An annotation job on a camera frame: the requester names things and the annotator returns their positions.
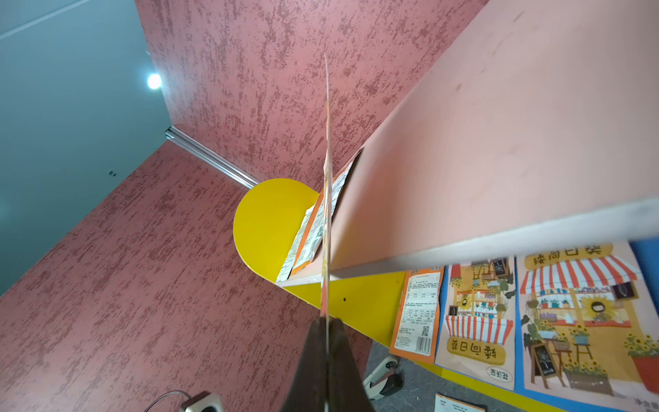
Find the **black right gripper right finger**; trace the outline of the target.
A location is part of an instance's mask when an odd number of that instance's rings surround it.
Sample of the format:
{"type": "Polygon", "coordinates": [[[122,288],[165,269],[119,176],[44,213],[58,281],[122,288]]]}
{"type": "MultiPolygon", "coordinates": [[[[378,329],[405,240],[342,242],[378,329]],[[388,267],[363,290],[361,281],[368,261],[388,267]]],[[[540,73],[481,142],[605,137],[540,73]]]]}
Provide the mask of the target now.
{"type": "Polygon", "coordinates": [[[373,411],[341,319],[329,323],[328,410],[373,411]]]}

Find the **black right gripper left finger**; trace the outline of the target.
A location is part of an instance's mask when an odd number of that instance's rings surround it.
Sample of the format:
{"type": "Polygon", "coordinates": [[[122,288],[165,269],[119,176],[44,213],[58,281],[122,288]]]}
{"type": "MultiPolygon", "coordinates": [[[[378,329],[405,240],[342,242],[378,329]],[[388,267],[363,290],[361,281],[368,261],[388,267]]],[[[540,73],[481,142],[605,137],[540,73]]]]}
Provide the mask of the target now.
{"type": "Polygon", "coordinates": [[[315,319],[308,331],[293,383],[281,412],[325,411],[328,380],[326,318],[315,319]]]}

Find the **orange bordered seed bag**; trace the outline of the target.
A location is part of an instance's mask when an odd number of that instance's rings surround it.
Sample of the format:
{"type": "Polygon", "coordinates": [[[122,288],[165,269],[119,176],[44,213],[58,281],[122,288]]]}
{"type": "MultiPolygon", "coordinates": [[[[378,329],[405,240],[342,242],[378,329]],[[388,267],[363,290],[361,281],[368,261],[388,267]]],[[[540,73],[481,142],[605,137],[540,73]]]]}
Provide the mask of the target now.
{"type": "Polygon", "coordinates": [[[390,345],[393,355],[434,364],[445,271],[445,267],[435,266],[406,273],[390,345]]]}
{"type": "MultiPolygon", "coordinates": [[[[348,178],[355,163],[360,158],[363,149],[359,149],[349,162],[340,170],[340,173],[333,179],[332,187],[332,214],[336,212],[339,200],[343,195],[343,187],[348,182],[348,178]]],[[[311,214],[311,219],[308,223],[307,229],[302,237],[300,248],[297,252],[293,270],[290,277],[300,272],[303,268],[308,266],[316,257],[317,252],[322,244],[323,239],[323,219],[324,219],[324,194],[321,193],[317,202],[314,204],[314,210],[311,214]]]]}

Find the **marigold seed bag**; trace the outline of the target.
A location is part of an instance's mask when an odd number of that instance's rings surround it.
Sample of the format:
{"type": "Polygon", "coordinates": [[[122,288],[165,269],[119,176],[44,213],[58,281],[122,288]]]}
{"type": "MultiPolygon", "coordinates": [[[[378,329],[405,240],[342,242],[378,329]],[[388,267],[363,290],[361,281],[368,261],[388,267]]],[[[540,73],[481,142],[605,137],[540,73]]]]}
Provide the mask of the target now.
{"type": "Polygon", "coordinates": [[[487,409],[472,403],[437,394],[434,402],[434,412],[486,412],[487,409]]]}

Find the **white seed bag upper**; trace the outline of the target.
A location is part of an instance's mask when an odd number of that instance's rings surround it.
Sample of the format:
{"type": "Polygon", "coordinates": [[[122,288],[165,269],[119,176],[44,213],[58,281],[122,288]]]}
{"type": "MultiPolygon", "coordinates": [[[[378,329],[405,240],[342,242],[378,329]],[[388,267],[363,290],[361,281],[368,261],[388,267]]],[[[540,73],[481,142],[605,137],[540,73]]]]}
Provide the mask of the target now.
{"type": "Polygon", "coordinates": [[[288,255],[282,265],[282,268],[280,269],[280,272],[276,278],[277,283],[282,283],[290,277],[291,271],[293,270],[293,265],[295,263],[295,259],[297,256],[297,252],[300,248],[300,243],[302,242],[302,237],[305,233],[305,230],[307,229],[308,223],[311,219],[311,214],[312,211],[314,210],[314,207],[310,207],[304,215],[304,218],[300,224],[300,227],[293,239],[293,244],[291,245],[288,255]]]}

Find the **yellow wooden shelf unit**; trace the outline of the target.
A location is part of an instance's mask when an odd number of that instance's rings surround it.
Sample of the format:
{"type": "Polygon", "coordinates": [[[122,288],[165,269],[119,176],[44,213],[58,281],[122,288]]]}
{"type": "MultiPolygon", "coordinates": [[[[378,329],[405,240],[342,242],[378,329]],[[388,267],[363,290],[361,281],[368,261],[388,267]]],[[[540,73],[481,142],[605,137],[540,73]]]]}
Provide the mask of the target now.
{"type": "Polygon", "coordinates": [[[658,234],[658,4],[492,1],[365,142],[289,292],[382,343],[403,273],[658,234]]]}

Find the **white grey stapler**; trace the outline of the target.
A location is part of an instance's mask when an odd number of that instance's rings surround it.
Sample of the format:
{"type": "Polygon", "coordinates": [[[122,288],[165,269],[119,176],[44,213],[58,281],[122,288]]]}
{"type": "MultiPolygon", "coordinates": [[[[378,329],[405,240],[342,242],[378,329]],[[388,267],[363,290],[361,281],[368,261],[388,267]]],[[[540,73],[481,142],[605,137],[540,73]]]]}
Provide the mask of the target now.
{"type": "Polygon", "coordinates": [[[378,401],[403,389],[403,376],[399,372],[400,358],[389,355],[365,377],[363,386],[370,401],[378,401]]]}

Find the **aluminium corner post left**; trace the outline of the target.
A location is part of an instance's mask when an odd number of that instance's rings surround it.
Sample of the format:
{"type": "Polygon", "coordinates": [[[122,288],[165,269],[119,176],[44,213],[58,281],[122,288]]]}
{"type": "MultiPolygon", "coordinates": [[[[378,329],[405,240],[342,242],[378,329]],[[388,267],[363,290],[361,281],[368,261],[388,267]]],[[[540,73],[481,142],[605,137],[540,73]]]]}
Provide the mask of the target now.
{"type": "Polygon", "coordinates": [[[183,130],[180,130],[175,126],[170,126],[165,131],[165,136],[168,141],[173,142],[187,153],[209,164],[209,166],[217,169],[247,189],[252,189],[260,184],[260,181],[252,177],[252,175],[237,167],[219,154],[216,154],[216,152],[200,142],[197,142],[197,140],[187,135],[183,130]]]}

